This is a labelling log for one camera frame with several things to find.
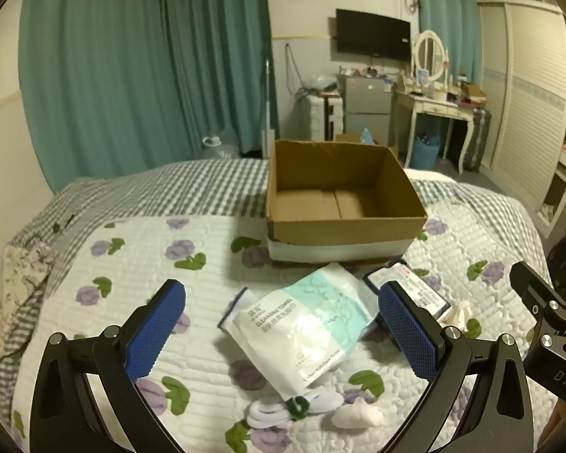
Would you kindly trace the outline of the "right teal curtain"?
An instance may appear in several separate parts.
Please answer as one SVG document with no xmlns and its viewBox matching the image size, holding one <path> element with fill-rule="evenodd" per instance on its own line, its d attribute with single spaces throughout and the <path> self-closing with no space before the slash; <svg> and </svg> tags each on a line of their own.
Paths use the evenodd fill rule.
<svg viewBox="0 0 566 453">
<path fill-rule="evenodd" d="M 449 48 L 450 74 L 465 72 L 471 83 L 481 77 L 481 27 L 477 0 L 418 0 L 420 30 L 438 34 Z"/>
</svg>

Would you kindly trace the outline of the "dark checkered suitcase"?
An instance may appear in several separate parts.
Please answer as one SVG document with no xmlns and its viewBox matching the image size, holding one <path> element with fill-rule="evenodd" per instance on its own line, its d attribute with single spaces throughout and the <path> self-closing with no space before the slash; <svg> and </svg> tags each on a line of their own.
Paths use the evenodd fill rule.
<svg viewBox="0 0 566 453">
<path fill-rule="evenodd" d="M 487 146 L 491 113 L 486 108 L 476 108 L 473 111 L 473 133 L 463 160 L 463 168 L 467 171 L 478 172 Z"/>
</svg>

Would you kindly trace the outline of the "clear water jug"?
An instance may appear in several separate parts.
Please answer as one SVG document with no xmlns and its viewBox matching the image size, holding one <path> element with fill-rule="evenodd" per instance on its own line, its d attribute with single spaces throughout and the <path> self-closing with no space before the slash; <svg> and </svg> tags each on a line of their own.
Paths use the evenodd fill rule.
<svg viewBox="0 0 566 453">
<path fill-rule="evenodd" d="M 230 142 L 221 140 L 220 136 L 202 139 L 203 160 L 235 160 L 240 157 L 239 148 Z"/>
</svg>

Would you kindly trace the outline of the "blue laundry basket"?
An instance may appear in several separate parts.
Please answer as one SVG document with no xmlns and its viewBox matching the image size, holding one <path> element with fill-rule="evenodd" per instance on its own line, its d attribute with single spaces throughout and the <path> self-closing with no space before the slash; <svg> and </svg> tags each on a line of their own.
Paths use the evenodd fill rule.
<svg viewBox="0 0 566 453">
<path fill-rule="evenodd" d="M 437 162 L 441 141 L 437 135 L 418 135 L 413 141 L 410 169 L 430 171 Z"/>
</svg>

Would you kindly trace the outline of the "white socks with green band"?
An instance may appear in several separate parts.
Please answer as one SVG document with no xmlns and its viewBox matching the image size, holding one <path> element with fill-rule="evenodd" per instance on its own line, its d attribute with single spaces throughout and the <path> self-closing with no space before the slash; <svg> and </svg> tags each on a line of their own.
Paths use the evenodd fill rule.
<svg viewBox="0 0 566 453">
<path fill-rule="evenodd" d="M 283 400 L 280 397 L 260 398 L 249 406 L 246 422 L 254 430 L 270 427 L 289 428 L 291 423 L 309 415 L 333 412 L 345 403 L 337 391 L 310 388 L 303 395 Z"/>
</svg>

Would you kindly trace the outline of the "cleansing towel pack white teal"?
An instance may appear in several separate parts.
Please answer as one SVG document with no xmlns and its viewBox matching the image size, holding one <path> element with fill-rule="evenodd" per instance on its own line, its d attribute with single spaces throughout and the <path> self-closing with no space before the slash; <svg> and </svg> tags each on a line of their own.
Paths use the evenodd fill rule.
<svg viewBox="0 0 566 453">
<path fill-rule="evenodd" d="M 217 327 L 288 400 L 345 360 L 377 314 L 376 293 L 332 263 L 263 297 L 244 288 Z"/>
</svg>

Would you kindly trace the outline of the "white louvered wardrobe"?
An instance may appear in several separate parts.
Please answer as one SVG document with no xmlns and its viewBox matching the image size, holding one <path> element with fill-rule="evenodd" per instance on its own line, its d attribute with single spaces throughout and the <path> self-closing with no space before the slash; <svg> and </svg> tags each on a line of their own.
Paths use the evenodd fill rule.
<svg viewBox="0 0 566 453">
<path fill-rule="evenodd" d="M 542 206 L 566 127 L 566 22 L 533 3 L 478 5 L 481 88 L 491 113 L 483 164 L 532 210 Z"/>
</svg>

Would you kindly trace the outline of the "grey mini fridge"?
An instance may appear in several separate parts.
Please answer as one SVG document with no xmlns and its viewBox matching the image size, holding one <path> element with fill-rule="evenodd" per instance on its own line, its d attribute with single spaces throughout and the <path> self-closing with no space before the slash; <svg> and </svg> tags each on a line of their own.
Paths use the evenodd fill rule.
<svg viewBox="0 0 566 453">
<path fill-rule="evenodd" d="M 383 79 L 341 77 L 345 133 L 367 129 L 374 139 L 387 145 L 391 137 L 391 85 Z"/>
</svg>

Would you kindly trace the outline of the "oval vanity mirror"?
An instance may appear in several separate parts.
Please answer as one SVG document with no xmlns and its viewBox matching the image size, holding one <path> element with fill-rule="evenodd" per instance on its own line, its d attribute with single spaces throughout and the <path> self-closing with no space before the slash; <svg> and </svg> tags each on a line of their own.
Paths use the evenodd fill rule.
<svg viewBox="0 0 566 453">
<path fill-rule="evenodd" d="M 419 34 L 412 48 L 412 70 L 415 77 L 427 72 L 427 78 L 438 81 L 447 72 L 449 66 L 448 49 L 443 40 L 433 30 L 425 30 Z"/>
</svg>

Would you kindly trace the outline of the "cardboard box on floor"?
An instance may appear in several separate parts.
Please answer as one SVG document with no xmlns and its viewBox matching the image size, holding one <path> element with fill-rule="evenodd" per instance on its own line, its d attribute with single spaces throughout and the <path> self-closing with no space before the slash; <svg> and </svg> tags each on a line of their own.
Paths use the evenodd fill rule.
<svg viewBox="0 0 566 453">
<path fill-rule="evenodd" d="M 379 138 L 377 134 L 371 133 L 368 129 L 364 129 L 362 132 L 349 132 L 340 133 L 335 136 L 336 142 L 345 143 L 361 143 L 368 145 L 384 146 L 384 142 Z"/>
</svg>

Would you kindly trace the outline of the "large teal curtain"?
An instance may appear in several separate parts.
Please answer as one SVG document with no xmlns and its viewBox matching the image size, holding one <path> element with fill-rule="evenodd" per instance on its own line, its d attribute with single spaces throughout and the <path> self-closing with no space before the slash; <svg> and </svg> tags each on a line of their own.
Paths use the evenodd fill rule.
<svg viewBox="0 0 566 453">
<path fill-rule="evenodd" d="M 196 160 L 202 139 L 261 149 L 268 0 L 23 0 L 19 82 L 50 189 Z"/>
</svg>

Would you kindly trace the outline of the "floral white quilt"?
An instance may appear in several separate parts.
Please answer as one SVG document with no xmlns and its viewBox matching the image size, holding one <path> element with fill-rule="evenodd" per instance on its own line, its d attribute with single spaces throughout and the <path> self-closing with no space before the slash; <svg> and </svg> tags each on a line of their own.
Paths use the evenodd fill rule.
<svg viewBox="0 0 566 453">
<path fill-rule="evenodd" d="M 377 308 L 372 287 L 405 291 L 466 336 L 515 338 L 526 352 L 535 320 L 512 290 L 519 261 L 544 272 L 537 235 L 496 232 L 473 210 L 431 207 L 403 268 L 297 267 L 273 262 L 266 223 L 217 216 L 100 223 L 59 255 L 13 395 L 16 437 L 30 441 L 32 388 L 49 336 L 90 337 L 125 321 L 170 278 L 187 303 L 139 387 L 189 452 L 373 452 L 425 390 L 350 290 Z"/>
</svg>

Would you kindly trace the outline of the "white suitcase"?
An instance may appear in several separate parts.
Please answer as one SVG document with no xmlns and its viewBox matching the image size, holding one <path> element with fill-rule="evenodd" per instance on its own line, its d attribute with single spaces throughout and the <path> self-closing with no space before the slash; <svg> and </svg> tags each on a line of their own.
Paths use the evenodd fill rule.
<svg viewBox="0 0 566 453">
<path fill-rule="evenodd" d="M 308 95 L 299 101 L 303 137 L 311 141 L 333 141 L 345 132 L 343 100 L 338 94 Z"/>
</svg>

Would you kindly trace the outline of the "white mop stick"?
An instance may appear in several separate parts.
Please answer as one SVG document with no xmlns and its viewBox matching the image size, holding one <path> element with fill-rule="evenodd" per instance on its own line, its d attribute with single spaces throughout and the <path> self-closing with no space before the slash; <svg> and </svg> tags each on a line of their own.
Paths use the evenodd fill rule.
<svg viewBox="0 0 566 453">
<path fill-rule="evenodd" d="M 272 146 L 270 68 L 270 59 L 265 59 L 265 79 L 263 80 L 263 88 L 265 88 L 265 107 L 263 108 L 263 127 L 261 127 L 261 156 L 264 160 L 270 157 Z"/>
</svg>

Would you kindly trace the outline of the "small white sock ball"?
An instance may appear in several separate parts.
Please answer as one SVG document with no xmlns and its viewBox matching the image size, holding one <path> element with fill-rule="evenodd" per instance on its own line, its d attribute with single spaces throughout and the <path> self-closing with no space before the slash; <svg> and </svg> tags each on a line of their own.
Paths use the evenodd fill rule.
<svg viewBox="0 0 566 453">
<path fill-rule="evenodd" d="M 363 428 L 381 427 L 384 416 L 380 408 L 356 398 L 352 404 L 340 406 L 332 415 L 331 421 L 335 427 L 343 430 L 363 430 Z"/>
</svg>

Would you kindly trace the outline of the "white dressing table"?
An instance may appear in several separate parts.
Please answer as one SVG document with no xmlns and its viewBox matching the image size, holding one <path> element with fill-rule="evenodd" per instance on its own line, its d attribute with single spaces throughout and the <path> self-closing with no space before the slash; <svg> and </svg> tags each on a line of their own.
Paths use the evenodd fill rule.
<svg viewBox="0 0 566 453">
<path fill-rule="evenodd" d="M 410 111 L 410 127 L 408 136 L 408 149 L 405 156 L 404 167 L 409 168 L 413 155 L 413 141 L 416 134 L 417 118 L 419 115 L 444 118 L 450 121 L 447 141 L 444 144 L 444 157 L 447 157 L 455 121 L 465 121 L 466 134 L 462 144 L 462 150 L 458 160 L 458 173 L 464 172 L 464 160 L 474 133 L 474 109 L 461 103 L 454 103 L 448 100 L 434 100 L 424 96 L 414 95 L 395 89 L 392 94 L 392 104 Z"/>
</svg>

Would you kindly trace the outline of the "black wall television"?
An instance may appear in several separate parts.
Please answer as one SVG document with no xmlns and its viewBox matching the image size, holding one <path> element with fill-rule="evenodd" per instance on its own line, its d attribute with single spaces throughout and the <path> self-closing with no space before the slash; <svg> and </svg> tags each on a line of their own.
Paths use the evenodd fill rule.
<svg viewBox="0 0 566 453">
<path fill-rule="evenodd" d="M 409 62 L 411 26 L 405 20 L 356 10 L 335 13 L 336 50 L 340 53 Z"/>
</svg>

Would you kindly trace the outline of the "navy floral tissue paper pack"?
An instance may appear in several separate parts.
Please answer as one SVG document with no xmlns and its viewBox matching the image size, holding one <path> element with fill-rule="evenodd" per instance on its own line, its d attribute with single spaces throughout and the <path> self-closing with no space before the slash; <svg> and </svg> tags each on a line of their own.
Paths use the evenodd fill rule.
<svg viewBox="0 0 566 453">
<path fill-rule="evenodd" d="M 371 271 L 364 276 L 364 281 L 374 293 L 378 293 L 385 283 L 397 282 L 417 307 L 426 309 L 435 319 L 440 319 L 451 308 L 451 304 L 438 293 L 438 277 L 430 279 L 426 275 L 425 279 L 422 279 L 403 261 L 387 263 Z"/>
</svg>

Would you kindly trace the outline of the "open cardboard box on bed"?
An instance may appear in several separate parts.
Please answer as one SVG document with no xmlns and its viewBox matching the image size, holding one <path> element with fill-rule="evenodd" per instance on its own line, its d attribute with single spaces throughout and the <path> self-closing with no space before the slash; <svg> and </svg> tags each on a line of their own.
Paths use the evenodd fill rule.
<svg viewBox="0 0 566 453">
<path fill-rule="evenodd" d="M 399 257 L 427 213 L 385 146 L 278 140 L 266 219 L 272 260 L 317 265 Z"/>
</svg>

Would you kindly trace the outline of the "floral pillow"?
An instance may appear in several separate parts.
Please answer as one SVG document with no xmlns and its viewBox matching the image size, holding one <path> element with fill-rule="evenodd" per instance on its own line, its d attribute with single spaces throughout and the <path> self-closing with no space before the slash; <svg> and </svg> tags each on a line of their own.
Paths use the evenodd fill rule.
<svg viewBox="0 0 566 453">
<path fill-rule="evenodd" d="M 49 244 L 33 238 L 24 247 L 8 244 L 3 257 L 3 297 L 0 301 L 0 361 L 14 351 L 10 344 L 22 325 L 31 298 L 40 294 L 54 265 Z"/>
</svg>

